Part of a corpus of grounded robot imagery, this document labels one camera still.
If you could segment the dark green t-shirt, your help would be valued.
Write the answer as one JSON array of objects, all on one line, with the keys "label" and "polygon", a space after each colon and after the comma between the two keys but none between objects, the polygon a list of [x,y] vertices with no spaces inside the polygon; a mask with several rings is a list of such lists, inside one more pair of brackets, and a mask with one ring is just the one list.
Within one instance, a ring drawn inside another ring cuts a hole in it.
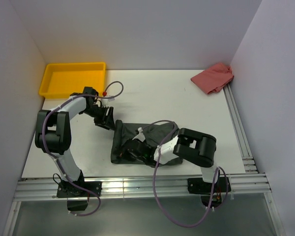
[{"label": "dark green t-shirt", "polygon": [[[144,165],[138,161],[130,162],[120,158],[121,146],[129,139],[133,139],[137,135],[137,129],[141,127],[145,136],[145,141],[148,145],[154,147],[154,155],[158,154],[156,148],[161,141],[168,142],[173,139],[179,128],[175,123],[167,122],[164,124],[140,124],[140,123],[124,123],[121,120],[116,121],[116,129],[114,131],[113,145],[111,149],[111,163],[117,165],[133,164]],[[154,157],[154,167],[156,165],[157,157]]]}]

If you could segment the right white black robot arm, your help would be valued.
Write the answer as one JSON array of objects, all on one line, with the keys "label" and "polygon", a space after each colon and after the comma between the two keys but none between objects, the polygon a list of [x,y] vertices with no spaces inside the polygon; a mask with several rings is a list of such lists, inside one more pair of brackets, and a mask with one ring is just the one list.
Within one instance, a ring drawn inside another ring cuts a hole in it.
[{"label": "right white black robot arm", "polygon": [[214,136],[187,128],[180,129],[171,140],[162,140],[158,146],[152,147],[147,144],[140,127],[137,135],[121,147],[119,157],[138,160],[155,168],[181,158],[200,167],[204,189],[212,192],[220,185],[219,168],[214,162],[215,151]]}]

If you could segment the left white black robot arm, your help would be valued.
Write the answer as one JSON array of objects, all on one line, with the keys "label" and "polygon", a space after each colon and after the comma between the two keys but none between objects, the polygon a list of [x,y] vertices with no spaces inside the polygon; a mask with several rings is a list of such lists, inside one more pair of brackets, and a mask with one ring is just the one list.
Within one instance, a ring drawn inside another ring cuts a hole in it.
[{"label": "left white black robot arm", "polygon": [[97,104],[101,99],[92,87],[82,93],[73,93],[62,104],[51,110],[40,110],[37,114],[34,142],[37,148],[48,154],[61,174],[63,188],[74,196],[85,193],[86,184],[82,170],[77,166],[70,151],[72,142],[70,121],[76,115],[88,115],[94,124],[106,130],[115,130],[113,107]]}]

